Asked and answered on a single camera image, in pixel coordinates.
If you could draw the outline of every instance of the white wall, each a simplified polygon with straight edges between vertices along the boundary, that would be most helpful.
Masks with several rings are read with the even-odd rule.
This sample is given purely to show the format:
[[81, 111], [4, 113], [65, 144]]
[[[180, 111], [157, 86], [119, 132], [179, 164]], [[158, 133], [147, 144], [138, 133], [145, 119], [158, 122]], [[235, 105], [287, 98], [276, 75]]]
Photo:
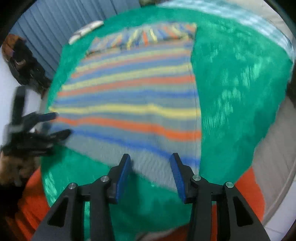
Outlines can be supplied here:
[[[20, 86], [17, 80], [12, 76], [10, 69], [3, 59], [2, 49], [0, 48], [0, 145], [3, 142], [4, 126], [10, 122], [10, 112], [12, 101], [14, 99], [15, 88]], [[40, 95], [33, 90], [27, 90], [25, 112], [29, 114], [38, 111], [40, 106]]]
[[293, 37], [293, 40], [292, 40], [292, 46], [294, 48], [294, 53], [296, 55], [296, 39]]

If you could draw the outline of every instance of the blue curtain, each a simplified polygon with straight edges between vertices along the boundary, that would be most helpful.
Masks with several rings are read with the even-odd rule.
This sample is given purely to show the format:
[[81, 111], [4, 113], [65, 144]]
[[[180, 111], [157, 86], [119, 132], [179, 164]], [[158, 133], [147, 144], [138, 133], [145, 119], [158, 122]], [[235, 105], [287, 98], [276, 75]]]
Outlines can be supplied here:
[[138, 7], [139, 0], [37, 0], [10, 33], [27, 40], [33, 56], [52, 79], [62, 47], [75, 31], [92, 21]]

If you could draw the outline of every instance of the striped blanket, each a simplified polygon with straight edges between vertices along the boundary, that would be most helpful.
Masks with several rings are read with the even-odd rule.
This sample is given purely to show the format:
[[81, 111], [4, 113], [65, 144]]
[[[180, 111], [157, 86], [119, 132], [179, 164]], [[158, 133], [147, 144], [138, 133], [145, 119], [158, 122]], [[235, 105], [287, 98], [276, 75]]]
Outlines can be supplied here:
[[96, 38], [51, 111], [66, 146], [107, 165], [124, 153], [134, 171], [175, 189], [169, 157], [198, 173], [200, 105], [190, 62], [195, 23], [157, 23]]

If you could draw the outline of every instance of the metal screw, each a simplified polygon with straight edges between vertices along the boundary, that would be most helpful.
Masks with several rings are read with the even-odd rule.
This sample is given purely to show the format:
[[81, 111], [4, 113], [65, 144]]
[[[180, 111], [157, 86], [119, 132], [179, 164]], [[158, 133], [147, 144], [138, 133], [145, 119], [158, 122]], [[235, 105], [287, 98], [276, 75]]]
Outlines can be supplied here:
[[102, 176], [101, 181], [105, 183], [105, 182], [109, 181], [109, 177], [108, 176]]
[[192, 176], [192, 179], [194, 180], [194, 181], [200, 181], [201, 180], [201, 176], [200, 175], [193, 175]]
[[233, 187], [234, 187], [234, 184], [233, 184], [232, 182], [227, 182], [227, 183], [226, 183], [226, 186], [227, 186], [228, 188], [233, 188]]
[[76, 188], [77, 187], [77, 184], [76, 183], [70, 183], [69, 185], [68, 185], [68, 188], [69, 189], [74, 189], [74, 188]]

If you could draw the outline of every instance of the green rug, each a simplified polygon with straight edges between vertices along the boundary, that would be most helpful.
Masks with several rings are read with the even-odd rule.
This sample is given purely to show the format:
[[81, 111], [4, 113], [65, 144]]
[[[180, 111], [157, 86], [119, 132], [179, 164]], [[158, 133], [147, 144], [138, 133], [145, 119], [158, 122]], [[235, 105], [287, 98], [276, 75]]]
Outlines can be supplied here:
[[[281, 47], [235, 21], [193, 10], [155, 6], [112, 17], [74, 45], [64, 47], [48, 106], [95, 36], [159, 21], [195, 22], [198, 26], [191, 61], [202, 113], [200, 175], [218, 184], [235, 182], [251, 165], [254, 148], [275, 119], [292, 67]], [[56, 147], [56, 155], [43, 158], [41, 164], [49, 205], [68, 183], [91, 183], [109, 169], [72, 150]], [[186, 224], [191, 207], [183, 205], [176, 193], [131, 174], [121, 202], [111, 205], [110, 210], [116, 240], [133, 240], [140, 232]], [[88, 223], [85, 236], [89, 237]]]

